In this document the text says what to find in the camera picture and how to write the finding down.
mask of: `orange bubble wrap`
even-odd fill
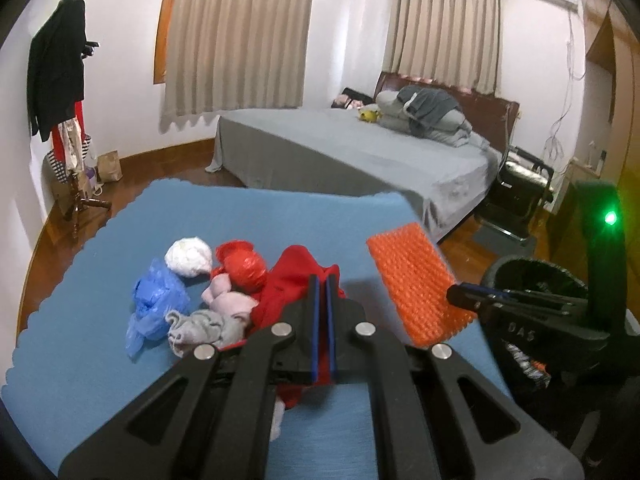
[[[367,247],[414,345],[448,339],[476,318],[447,301],[456,280],[420,224],[372,236]]]

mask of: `wooden window frame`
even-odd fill
[[[166,38],[169,34],[169,23],[174,10],[175,0],[162,0],[158,33],[156,34],[156,54],[154,56],[154,85],[164,83],[166,75]]]

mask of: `curtain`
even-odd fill
[[[395,0],[383,70],[495,92],[501,0]]]
[[[175,0],[169,116],[302,104],[311,0]]]

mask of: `black jacket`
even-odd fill
[[[49,139],[52,127],[75,116],[84,99],[84,1],[62,0],[31,41],[27,107],[31,135]]]

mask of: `black chair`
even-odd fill
[[[522,148],[509,146],[518,160],[509,157],[498,170],[489,193],[476,208],[481,224],[523,243],[529,238],[529,223],[543,202],[552,202],[552,167]]]

